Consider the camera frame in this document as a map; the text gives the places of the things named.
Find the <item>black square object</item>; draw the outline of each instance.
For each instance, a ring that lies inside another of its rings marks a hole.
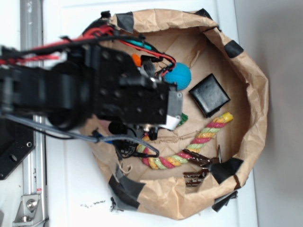
[[[204,78],[194,86],[189,93],[201,108],[205,117],[211,117],[218,112],[225,103],[230,101],[230,98],[213,74]]]

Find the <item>multicolored rope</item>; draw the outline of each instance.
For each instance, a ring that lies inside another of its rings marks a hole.
[[[186,149],[199,153],[201,148],[205,146],[207,142],[216,135],[221,128],[223,128],[228,122],[233,120],[233,115],[230,112],[226,112],[219,117],[214,118],[200,133],[191,141]],[[149,141],[150,138],[147,134],[143,137],[144,141]],[[142,144],[137,146],[137,152],[149,154],[149,149]],[[149,157],[142,158],[142,162],[151,167],[152,169],[172,169],[177,166],[181,166],[188,162],[191,158],[190,155],[184,152],[177,153],[169,157]]]

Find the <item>metal clip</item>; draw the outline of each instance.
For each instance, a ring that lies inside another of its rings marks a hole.
[[[207,158],[203,155],[200,155],[195,152],[191,152],[187,149],[182,149],[182,151],[192,158],[188,159],[189,162],[192,162],[198,166],[201,166],[202,169],[198,172],[184,172],[183,175],[185,178],[196,178],[189,181],[186,181],[186,186],[196,187],[198,186],[206,177],[207,173],[209,172],[207,165],[212,163],[222,163],[221,159],[221,149],[220,145],[218,146],[218,156],[213,158]]]
[[[182,149],[182,151],[191,156],[191,158],[188,159],[189,162],[194,163],[198,166],[205,166],[207,164],[210,164],[210,162],[211,162],[211,159],[209,159],[208,157],[205,157],[203,155],[200,155],[198,153],[192,152],[187,149]]]
[[[185,184],[186,184],[186,186],[196,187],[196,186],[198,186],[202,181],[203,181],[202,178],[192,179],[192,180],[190,180],[190,181],[186,181]]]

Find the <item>orange object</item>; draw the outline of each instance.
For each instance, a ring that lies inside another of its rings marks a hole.
[[[141,67],[141,58],[137,54],[133,53],[132,59],[137,67]]]

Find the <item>gray wall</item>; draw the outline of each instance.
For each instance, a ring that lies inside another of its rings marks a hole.
[[[254,168],[258,223],[302,226],[303,1],[234,1],[240,45],[270,84],[267,142]]]

